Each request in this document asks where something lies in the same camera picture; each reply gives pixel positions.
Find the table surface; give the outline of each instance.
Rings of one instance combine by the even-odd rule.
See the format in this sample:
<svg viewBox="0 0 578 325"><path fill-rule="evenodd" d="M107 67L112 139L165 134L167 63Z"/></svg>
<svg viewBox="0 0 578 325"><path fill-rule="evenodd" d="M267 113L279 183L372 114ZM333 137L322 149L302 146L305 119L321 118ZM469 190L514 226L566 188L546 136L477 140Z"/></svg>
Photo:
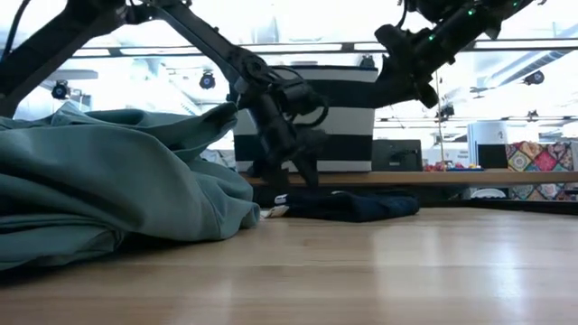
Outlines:
<svg viewBox="0 0 578 325"><path fill-rule="evenodd" d="M263 181L246 176L249 183L262 185ZM299 175L290 175L290 182L304 184ZM578 182L578 172L344 172L320 175L321 185L394 185L394 184L468 184L520 185Z"/></svg>
<svg viewBox="0 0 578 325"><path fill-rule="evenodd" d="M577 251L578 220L566 216L271 219L230 240L0 287L0 315L6 325L574 325Z"/></svg>

